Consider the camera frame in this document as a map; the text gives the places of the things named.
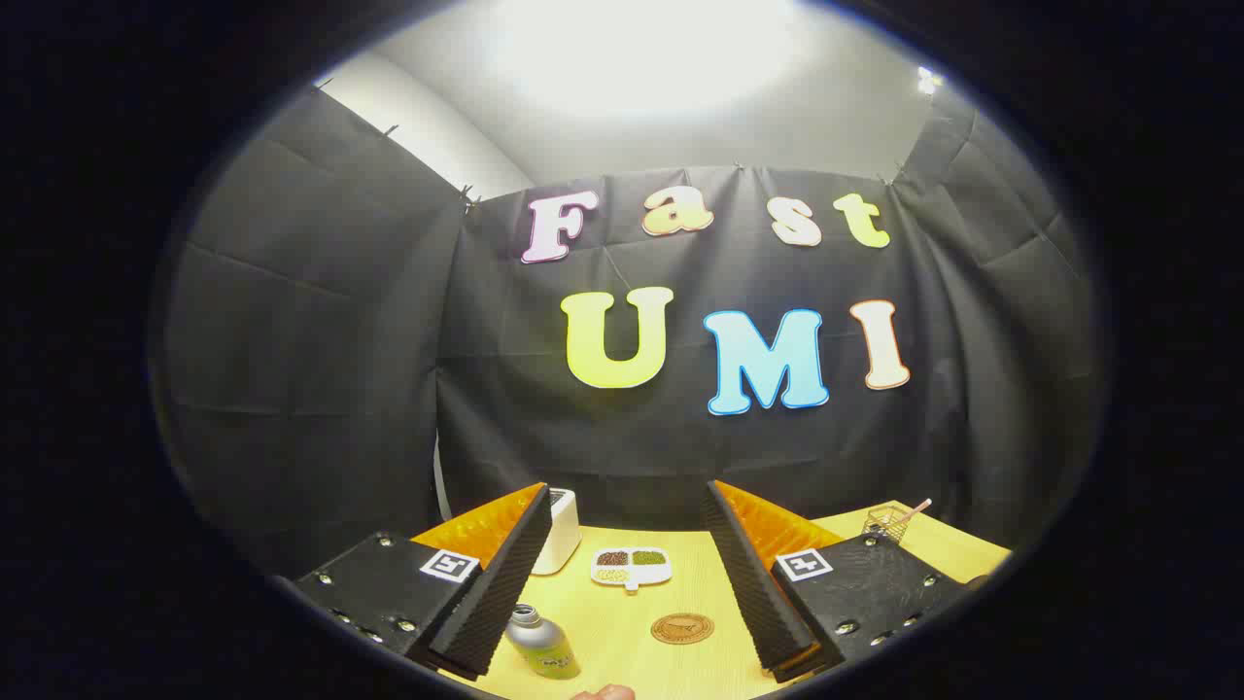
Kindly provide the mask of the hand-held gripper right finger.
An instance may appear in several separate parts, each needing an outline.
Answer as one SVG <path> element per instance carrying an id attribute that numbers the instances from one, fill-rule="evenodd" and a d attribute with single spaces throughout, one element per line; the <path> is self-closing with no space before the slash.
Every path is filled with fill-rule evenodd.
<path id="1" fill-rule="evenodd" d="M 843 538 L 724 481 L 707 484 L 704 527 L 778 683 L 875 656 L 973 589 L 881 523 Z"/>

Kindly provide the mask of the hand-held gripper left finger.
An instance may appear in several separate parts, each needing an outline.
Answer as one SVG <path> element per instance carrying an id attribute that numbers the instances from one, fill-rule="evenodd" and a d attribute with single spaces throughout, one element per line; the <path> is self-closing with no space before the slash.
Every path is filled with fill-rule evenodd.
<path id="1" fill-rule="evenodd" d="M 551 487 L 532 482 L 417 536 L 364 536 L 294 579 L 292 591 L 366 647 L 475 681 L 551 527 Z"/>

